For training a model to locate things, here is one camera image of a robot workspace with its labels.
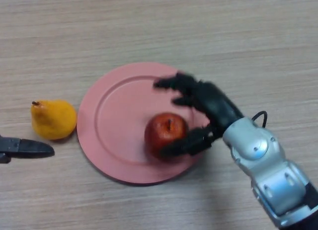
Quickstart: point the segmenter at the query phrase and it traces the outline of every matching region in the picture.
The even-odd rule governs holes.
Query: wood grain
[[[114,67],[160,62],[217,83],[318,185],[318,0],[0,0],[0,133],[38,139],[33,99],[76,108]],[[1,230],[271,230],[249,179],[217,142],[192,172],[127,187],[76,136],[56,156],[0,165]]]

